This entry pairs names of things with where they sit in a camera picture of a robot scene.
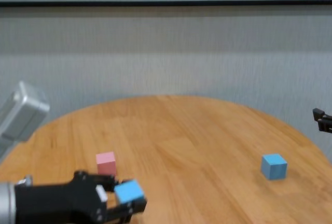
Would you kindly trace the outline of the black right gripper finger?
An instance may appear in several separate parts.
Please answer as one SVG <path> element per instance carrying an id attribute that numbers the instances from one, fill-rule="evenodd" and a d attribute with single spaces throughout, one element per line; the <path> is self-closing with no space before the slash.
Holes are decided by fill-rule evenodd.
<path id="1" fill-rule="evenodd" d="M 331 133 L 332 118 L 330 115 L 325 114 L 324 111 L 318 108 L 312 110 L 314 121 L 317 122 L 319 131 Z"/>

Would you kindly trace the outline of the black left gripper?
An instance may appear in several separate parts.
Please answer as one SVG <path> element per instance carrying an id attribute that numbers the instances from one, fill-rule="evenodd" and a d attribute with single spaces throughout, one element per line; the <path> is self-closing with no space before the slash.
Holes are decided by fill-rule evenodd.
<path id="1" fill-rule="evenodd" d="M 75 172 L 67 183 L 15 186 L 16 223 L 129 223 L 134 214 L 143 213 L 146 199 L 133 200 L 107 209 L 105 194 L 97 185 L 114 192 L 124 183 L 114 175 Z"/>

